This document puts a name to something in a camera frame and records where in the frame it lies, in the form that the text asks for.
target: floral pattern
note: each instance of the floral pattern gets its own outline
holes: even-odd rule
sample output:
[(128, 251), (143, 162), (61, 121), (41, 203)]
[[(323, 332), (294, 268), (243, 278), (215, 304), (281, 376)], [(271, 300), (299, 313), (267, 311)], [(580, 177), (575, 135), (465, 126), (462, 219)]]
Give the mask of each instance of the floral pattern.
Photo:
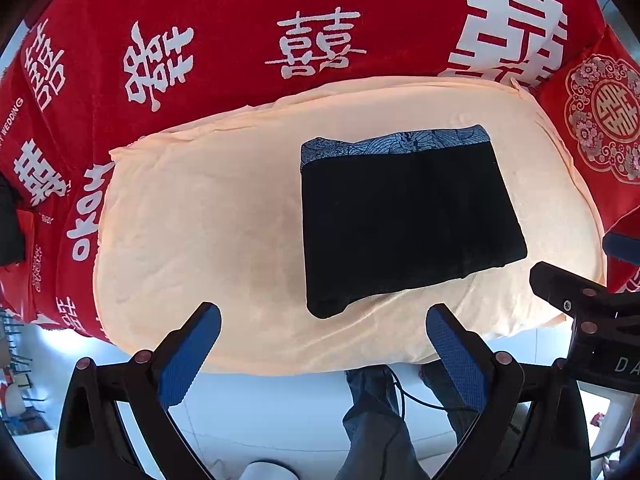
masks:
[(640, 184), (640, 144), (615, 139), (594, 117), (594, 92), (606, 81), (624, 86), (640, 100), (640, 75), (625, 60), (592, 55), (566, 78), (569, 100), (565, 107), (567, 127), (578, 143), (587, 165), (595, 171), (611, 171), (620, 182)]
[(479, 124), (469, 128), (450, 130), (397, 132), (359, 142), (316, 137), (302, 145), (300, 170), (310, 162), (334, 156), (416, 153), (489, 141), (489, 134)]
[(639, 290), (640, 290), (640, 269), (638, 269), (638, 272), (636, 272), (636, 274), (628, 282), (626, 282), (626, 285), (622, 287), (622, 290), (620, 290), (620, 292), (638, 292)]

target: black cable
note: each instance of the black cable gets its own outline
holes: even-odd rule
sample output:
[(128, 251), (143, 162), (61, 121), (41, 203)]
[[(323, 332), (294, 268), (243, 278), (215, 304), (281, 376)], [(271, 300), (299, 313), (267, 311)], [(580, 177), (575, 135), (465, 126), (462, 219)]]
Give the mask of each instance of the black cable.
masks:
[[(387, 368), (387, 369), (391, 372), (393, 377), (395, 377), (395, 379), (398, 380), (398, 376), (394, 373), (394, 371), (391, 368)], [(398, 422), (398, 426), (396, 427), (394, 434), (385, 444), (385, 449), (382, 452), (382, 467), (380, 468), (380, 480), (384, 480), (386, 476), (386, 456), (389, 450), (389, 446), (391, 446), (391, 443), (393, 442), (393, 440), (396, 438), (396, 436), (398, 436), (398, 433), (400, 433), (400, 430), (402, 430), (402, 425), (404, 424), (404, 416), (406, 415), (406, 402), (404, 400), (404, 396), (401, 396), (401, 405), (402, 405), (401, 420)]]
[[(473, 413), (479, 413), (478, 410), (476, 410), (475, 408), (469, 407), (469, 406), (463, 406), (462, 408), (444, 408), (443, 406), (436, 406), (435, 404), (429, 404), (428, 402), (424, 402), (423, 400), (417, 399), (417, 397), (412, 396), (411, 394), (409, 394), (407, 391), (404, 390), (404, 388), (402, 387), (402, 384), (400, 382), (400, 379), (398, 378), (398, 376), (396, 375), (396, 373), (389, 368), (389, 371), (391, 371), (391, 374), (393, 375), (394, 378), (394, 384), (396, 386), (396, 388), (400, 391), (400, 398), (402, 400), (402, 420), (404, 420), (404, 414), (405, 414), (405, 397), (409, 397), (413, 402), (417, 402), (418, 404), (421, 404), (422, 406), (426, 406), (427, 408), (432, 408), (434, 410), (440, 410), (441, 412), (473, 412)], [(511, 430), (513, 431), (513, 433), (515, 434), (522, 434), (522, 430), (516, 426), (514, 426), (513, 424), (509, 423), (509, 427), (511, 428)]]
[(609, 455), (611, 455), (611, 454), (614, 454), (614, 453), (615, 453), (615, 452), (617, 452), (617, 451), (620, 451), (621, 449), (622, 449), (622, 446), (617, 447), (616, 449), (612, 449), (611, 451), (607, 451), (607, 452), (604, 452), (604, 453), (600, 453), (599, 455), (592, 456), (592, 457), (591, 457), (591, 461), (593, 462), (594, 460), (597, 460), (597, 459), (599, 459), (599, 458), (604, 458), (604, 457), (606, 457), (606, 456), (609, 456)]

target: blue object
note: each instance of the blue object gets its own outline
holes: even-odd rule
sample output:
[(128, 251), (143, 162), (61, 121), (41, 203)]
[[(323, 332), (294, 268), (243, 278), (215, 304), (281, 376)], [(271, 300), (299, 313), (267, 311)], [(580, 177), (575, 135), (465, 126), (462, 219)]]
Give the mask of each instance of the blue object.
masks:
[(480, 367), (437, 308), (427, 312), (426, 327), (460, 397), (467, 406), (482, 412), (486, 406), (487, 384)]
[(345, 142), (316, 137), (302, 145), (300, 150), (300, 169), (321, 158), (353, 155), (388, 155), (417, 153), (427, 150), (439, 150), (454, 146), (466, 146), (489, 142), (486, 130), (476, 124), (470, 128), (452, 130), (417, 130), (398, 132), (359, 142)]
[(22, 421), (22, 419), (20, 418), (20, 416), (2, 416), (0, 418), (0, 424), (4, 422), (11, 424), (14, 427), (14, 434), (27, 434), (29, 433), (29, 431), (27, 430), (27, 427), (25, 425), (25, 423)]
[(617, 233), (607, 233), (602, 240), (602, 250), (607, 256), (640, 267), (640, 240)]
[(166, 411), (182, 402), (222, 329), (220, 309), (209, 304), (160, 375), (158, 401)]

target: white chair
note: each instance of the white chair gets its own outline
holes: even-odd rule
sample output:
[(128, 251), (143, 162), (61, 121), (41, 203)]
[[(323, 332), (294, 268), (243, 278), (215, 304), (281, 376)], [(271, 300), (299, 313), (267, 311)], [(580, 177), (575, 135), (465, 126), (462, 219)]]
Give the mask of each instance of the white chair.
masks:
[(299, 480), (286, 467), (271, 462), (254, 462), (249, 464), (240, 480)]
[(0, 338), (0, 368), (7, 367), (9, 364), (5, 364), (6, 357), (9, 356), (9, 363), (17, 363), (20, 365), (28, 366), (29, 362), (33, 361), (30, 357), (23, 357), (11, 352), (10, 343), (7, 338)]
[(2, 410), (6, 416), (20, 416), (27, 411), (27, 407), (22, 400), (20, 386), (17, 384), (9, 384), (0, 386), (0, 400), (2, 401)]
[(31, 388), (32, 384), (29, 377), (31, 370), (19, 370), (18, 365), (28, 366), (27, 363), (23, 363), (15, 358), (15, 355), (11, 353), (11, 347), (6, 339), (0, 339), (0, 377), (2, 376), (2, 370), (4, 370), (4, 374), (7, 375), (6, 370), (9, 369), (11, 370), (14, 380), (17, 381), (18, 386)]

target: white chinese character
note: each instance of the white chinese character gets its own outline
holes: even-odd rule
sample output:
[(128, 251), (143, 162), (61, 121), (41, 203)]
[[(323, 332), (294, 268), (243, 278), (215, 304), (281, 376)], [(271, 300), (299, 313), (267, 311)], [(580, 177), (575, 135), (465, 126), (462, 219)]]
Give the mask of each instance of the white chinese character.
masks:
[(640, 269), (638, 269), (635, 276), (625, 283), (619, 292), (637, 292), (638, 290), (640, 290)]
[[(162, 35), (164, 55), (169, 56), (172, 51), (175, 51), (178, 54), (175, 63), (171, 58), (166, 60), (166, 64), (161, 62), (164, 57), (159, 34), (151, 38), (145, 46), (138, 22), (131, 28), (131, 39), (136, 44), (138, 52), (133, 45), (130, 45), (123, 60), (124, 72), (131, 74), (125, 85), (127, 97), (130, 102), (143, 104), (146, 102), (146, 89), (148, 89), (151, 111), (157, 112), (160, 109), (160, 102), (154, 96), (154, 89), (164, 93), (168, 86), (175, 85), (176, 80), (184, 83), (184, 75), (193, 68), (193, 56), (182, 59), (180, 54), (182, 48), (193, 39), (193, 29), (187, 28), (184, 32), (178, 32), (177, 27), (172, 27), (172, 37), (169, 38), (167, 32)], [(151, 62), (158, 64), (152, 67)]]
[(78, 314), (76, 313), (76, 304), (71, 301), (71, 298), (67, 296), (66, 301), (56, 298), (56, 305), (58, 306), (58, 312), (60, 314), (64, 314), (64, 316), (62, 316), (62, 321), (65, 322), (65, 325), (75, 330), (85, 332), (80, 320), (78, 319)]
[(33, 139), (22, 145), (22, 155), (14, 160), (14, 172), (31, 193), (31, 205), (37, 206), (52, 193), (65, 196), (69, 184), (54, 170)]
[(466, 0), (469, 14), (441, 76), (513, 77), (535, 87), (562, 65), (567, 16), (555, 0)]
[[(359, 48), (351, 47), (351, 34), (348, 32), (340, 32), (338, 34), (326, 34), (326, 32), (334, 32), (336, 30), (350, 30), (354, 27), (353, 23), (345, 23), (343, 20), (353, 20), (359, 18), (359, 12), (342, 12), (340, 7), (335, 8), (335, 12), (331, 14), (321, 14), (319, 16), (300, 16), (300, 11), (296, 12), (296, 17), (290, 20), (277, 22), (279, 27), (291, 27), (285, 31), (285, 35), (280, 38), (280, 51), (285, 59), (276, 59), (266, 61), (265, 64), (282, 64), (280, 74), (284, 79), (290, 79), (295, 75), (314, 75), (321, 72), (325, 68), (347, 68), (349, 66), (349, 58), (346, 56), (352, 52), (355, 54), (366, 54), (367, 51)], [(316, 47), (322, 52), (318, 52), (318, 56), (314, 55), (312, 40), (305, 36), (313, 31), (312, 27), (302, 27), (303, 23), (308, 22), (333, 22), (325, 25), (322, 32), (316, 34)], [(310, 64), (311, 61), (322, 61), (319, 70)]]
[(71, 257), (76, 262), (84, 262), (91, 252), (91, 242), (89, 235), (98, 232), (98, 213), (95, 211), (102, 203), (103, 193), (99, 189), (106, 182), (104, 175), (115, 166), (114, 162), (100, 165), (94, 164), (90, 170), (84, 172), (84, 176), (89, 179), (88, 184), (84, 184), (83, 189), (88, 195), (80, 197), (76, 202), (76, 211), (81, 215), (88, 215), (87, 218), (76, 218), (76, 227), (66, 232), (66, 237), (76, 240), (71, 251)]
[(44, 28), (48, 21), (46, 19), (43, 23), (38, 24), (33, 43), (24, 50), (24, 68), (41, 112), (51, 102), (50, 91), (53, 90), (55, 95), (59, 95), (66, 82), (65, 66), (60, 63), (60, 58), (65, 51), (59, 50), (56, 53), (52, 49), (51, 38), (44, 34)]
[(42, 275), (40, 271), (42, 270), (42, 249), (40, 246), (36, 245), (35, 250), (33, 251), (33, 263), (31, 264), (31, 285), (38, 292), (42, 291)]

